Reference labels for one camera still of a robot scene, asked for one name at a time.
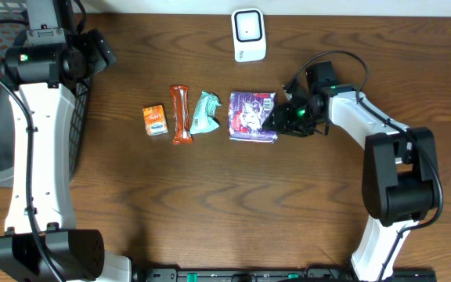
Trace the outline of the purple snack packet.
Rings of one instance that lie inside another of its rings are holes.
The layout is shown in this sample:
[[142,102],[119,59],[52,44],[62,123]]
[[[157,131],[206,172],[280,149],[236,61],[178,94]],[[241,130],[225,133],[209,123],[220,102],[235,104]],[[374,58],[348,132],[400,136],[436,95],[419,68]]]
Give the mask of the purple snack packet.
[[274,92],[232,92],[228,106],[228,133],[234,141],[274,143],[276,131],[263,128],[276,105]]

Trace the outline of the teal snack wrapper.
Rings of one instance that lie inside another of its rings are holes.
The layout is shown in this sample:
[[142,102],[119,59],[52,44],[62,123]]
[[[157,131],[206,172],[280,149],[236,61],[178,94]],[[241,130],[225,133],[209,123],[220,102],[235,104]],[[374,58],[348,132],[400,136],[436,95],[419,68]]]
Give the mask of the teal snack wrapper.
[[208,133],[219,128],[215,114],[220,106],[219,98],[214,93],[203,91],[195,107],[190,134]]

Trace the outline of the small orange box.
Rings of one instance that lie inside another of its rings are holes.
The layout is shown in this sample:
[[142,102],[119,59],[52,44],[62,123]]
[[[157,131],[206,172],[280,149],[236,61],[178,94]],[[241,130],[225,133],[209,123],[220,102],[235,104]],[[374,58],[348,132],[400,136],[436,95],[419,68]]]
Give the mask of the small orange box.
[[168,132],[168,125],[162,105],[143,108],[143,118],[148,136],[158,136]]

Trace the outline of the orange red snack bar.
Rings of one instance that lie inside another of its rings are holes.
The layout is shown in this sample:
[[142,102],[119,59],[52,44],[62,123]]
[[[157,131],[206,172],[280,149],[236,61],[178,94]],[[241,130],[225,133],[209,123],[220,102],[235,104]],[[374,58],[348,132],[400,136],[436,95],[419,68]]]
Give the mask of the orange red snack bar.
[[175,117],[174,145],[189,144],[193,142],[190,134],[188,91],[186,85],[172,85],[170,87],[172,106]]

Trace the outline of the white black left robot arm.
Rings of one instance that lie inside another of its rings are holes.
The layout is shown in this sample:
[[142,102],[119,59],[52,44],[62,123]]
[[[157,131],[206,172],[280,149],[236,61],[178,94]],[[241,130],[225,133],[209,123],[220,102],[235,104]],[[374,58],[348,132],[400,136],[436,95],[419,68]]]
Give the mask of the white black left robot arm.
[[116,62],[79,1],[29,1],[25,41],[2,60],[14,122],[13,195],[0,270],[17,281],[130,281],[131,259],[80,230],[70,198],[70,127],[91,78]]

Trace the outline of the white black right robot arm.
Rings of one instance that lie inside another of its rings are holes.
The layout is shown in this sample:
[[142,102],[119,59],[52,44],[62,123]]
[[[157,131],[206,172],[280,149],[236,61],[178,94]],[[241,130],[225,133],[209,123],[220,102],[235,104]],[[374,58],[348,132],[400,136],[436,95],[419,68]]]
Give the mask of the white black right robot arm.
[[283,87],[287,102],[273,108],[263,127],[307,137],[320,124],[346,131],[364,151],[362,196],[369,214],[351,256],[360,281],[385,281],[410,232],[433,224],[442,211],[434,136],[410,128],[375,107],[353,84],[338,81],[330,61],[305,69],[308,89],[297,79]]

